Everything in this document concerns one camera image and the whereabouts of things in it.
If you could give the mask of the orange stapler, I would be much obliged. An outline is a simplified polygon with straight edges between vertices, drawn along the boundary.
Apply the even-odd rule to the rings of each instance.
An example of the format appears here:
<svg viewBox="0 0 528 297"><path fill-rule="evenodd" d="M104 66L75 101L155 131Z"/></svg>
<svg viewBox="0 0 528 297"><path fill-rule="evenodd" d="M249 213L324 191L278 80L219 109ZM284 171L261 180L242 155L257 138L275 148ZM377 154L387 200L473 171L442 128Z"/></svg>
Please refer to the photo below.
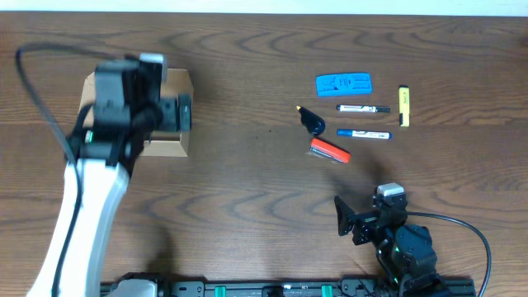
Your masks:
<svg viewBox="0 0 528 297"><path fill-rule="evenodd" d="M340 163L349 163L351 154L346 150L319 138L312 138L310 150Z"/></svg>

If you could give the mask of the black whiteboard marker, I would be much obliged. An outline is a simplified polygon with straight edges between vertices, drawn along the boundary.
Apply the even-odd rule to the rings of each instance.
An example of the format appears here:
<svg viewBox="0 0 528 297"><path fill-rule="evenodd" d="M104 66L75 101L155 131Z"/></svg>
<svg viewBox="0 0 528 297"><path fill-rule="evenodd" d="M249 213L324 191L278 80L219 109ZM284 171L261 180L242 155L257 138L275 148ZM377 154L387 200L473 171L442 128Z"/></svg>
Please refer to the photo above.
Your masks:
<svg viewBox="0 0 528 297"><path fill-rule="evenodd" d="M362 113L390 113L388 106L364 106L364 105L337 105L340 112L362 112Z"/></svg>

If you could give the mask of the blue whiteboard marker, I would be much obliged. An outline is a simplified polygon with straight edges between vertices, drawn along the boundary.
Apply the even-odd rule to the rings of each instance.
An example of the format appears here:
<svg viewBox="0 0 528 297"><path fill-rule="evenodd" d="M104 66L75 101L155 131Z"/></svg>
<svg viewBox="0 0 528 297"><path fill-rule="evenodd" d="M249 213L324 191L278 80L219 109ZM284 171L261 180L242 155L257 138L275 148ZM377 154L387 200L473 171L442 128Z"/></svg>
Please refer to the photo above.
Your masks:
<svg viewBox="0 0 528 297"><path fill-rule="evenodd" d="M337 129L337 136L349 138L366 138L366 139L391 139L392 134L384 131L371 130L347 130Z"/></svg>

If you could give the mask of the yellow highlighter pen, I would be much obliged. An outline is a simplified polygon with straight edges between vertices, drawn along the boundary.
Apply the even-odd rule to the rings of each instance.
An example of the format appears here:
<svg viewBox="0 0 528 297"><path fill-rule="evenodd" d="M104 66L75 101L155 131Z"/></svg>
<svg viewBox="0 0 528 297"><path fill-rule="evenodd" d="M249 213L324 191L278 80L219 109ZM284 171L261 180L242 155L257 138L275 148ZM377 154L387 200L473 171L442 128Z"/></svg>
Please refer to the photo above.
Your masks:
<svg viewBox="0 0 528 297"><path fill-rule="evenodd" d="M399 124L402 127L410 125L410 90L407 86L398 89Z"/></svg>

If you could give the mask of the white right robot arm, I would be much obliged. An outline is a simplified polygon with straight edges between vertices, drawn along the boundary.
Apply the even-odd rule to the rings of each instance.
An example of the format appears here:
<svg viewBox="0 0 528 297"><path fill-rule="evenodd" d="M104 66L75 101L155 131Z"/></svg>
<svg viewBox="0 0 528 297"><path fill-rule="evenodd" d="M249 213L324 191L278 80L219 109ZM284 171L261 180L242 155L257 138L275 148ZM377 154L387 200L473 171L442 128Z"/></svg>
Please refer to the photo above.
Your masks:
<svg viewBox="0 0 528 297"><path fill-rule="evenodd" d="M338 234L352 234L356 245L372 243L386 278L374 285L376 296L452 296L436 271L437 255L427 228L407 224L404 193L373 195L370 212L355 212L336 196Z"/></svg>

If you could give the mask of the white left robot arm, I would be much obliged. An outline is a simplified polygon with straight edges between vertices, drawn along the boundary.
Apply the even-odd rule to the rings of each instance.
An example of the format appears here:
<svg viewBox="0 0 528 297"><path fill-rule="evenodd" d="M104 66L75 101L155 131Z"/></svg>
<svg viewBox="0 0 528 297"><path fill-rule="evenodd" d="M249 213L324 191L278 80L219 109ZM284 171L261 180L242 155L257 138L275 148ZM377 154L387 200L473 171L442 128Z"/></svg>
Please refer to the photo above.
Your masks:
<svg viewBox="0 0 528 297"><path fill-rule="evenodd" d="M104 61L66 138L64 197L29 296L98 296L111 226L139 157L186 158L194 87L161 54Z"/></svg>

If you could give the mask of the blue plastic eraser holder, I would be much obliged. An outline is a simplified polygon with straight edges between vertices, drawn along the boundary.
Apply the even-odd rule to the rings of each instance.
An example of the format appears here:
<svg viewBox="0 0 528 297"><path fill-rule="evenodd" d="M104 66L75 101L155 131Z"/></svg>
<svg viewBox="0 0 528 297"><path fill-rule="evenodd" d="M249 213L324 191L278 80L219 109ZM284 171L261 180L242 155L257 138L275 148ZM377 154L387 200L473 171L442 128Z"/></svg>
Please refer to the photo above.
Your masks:
<svg viewBox="0 0 528 297"><path fill-rule="evenodd" d="M339 97L371 94L373 86L368 73L334 73L317 76L319 97Z"/></svg>

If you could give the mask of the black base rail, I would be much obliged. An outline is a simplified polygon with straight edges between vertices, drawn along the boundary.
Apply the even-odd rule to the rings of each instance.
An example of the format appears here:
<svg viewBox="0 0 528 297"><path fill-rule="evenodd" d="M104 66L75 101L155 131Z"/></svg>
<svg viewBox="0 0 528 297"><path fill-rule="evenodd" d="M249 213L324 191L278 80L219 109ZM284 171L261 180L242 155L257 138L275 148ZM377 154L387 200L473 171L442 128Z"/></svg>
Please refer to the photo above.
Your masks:
<svg viewBox="0 0 528 297"><path fill-rule="evenodd" d="M397 287L381 279L346 277L340 280L272 282L178 281L149 273L128 273L112 284L102 284L100 295L146 297L355 297L400 296Z"/></svg>

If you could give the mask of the black correction tape dispenser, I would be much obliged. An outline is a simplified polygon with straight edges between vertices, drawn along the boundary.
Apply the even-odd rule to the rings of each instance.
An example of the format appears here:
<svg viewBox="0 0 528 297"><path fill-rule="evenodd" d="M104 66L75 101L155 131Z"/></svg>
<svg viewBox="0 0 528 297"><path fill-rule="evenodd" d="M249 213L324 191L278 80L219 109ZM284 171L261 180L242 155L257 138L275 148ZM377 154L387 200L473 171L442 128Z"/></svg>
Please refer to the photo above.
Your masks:
<svg viewBox="0 0 528 297"><path fill-rule="evenodd" d="M324 132L326 124L322 117L303 106L297 106L296 109L300 114L302 125L306 128L309 134L312 136L318 136Z"/></svg>

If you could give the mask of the brown cardboard box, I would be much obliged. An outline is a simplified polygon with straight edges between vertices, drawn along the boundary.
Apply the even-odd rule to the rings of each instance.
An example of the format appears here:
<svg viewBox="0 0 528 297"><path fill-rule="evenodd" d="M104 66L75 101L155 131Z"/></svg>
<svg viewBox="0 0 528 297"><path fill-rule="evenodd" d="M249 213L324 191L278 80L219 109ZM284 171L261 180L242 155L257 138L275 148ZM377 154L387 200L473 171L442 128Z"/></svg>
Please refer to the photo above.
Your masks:
<svg viewBox="0 0 528 297"><path fill-rule="evenodd" d="M194 87L186 69L169 68L161 85L158 106L163 122L144 141L145 157L186 158L191 138L192 101Z"/></svg>

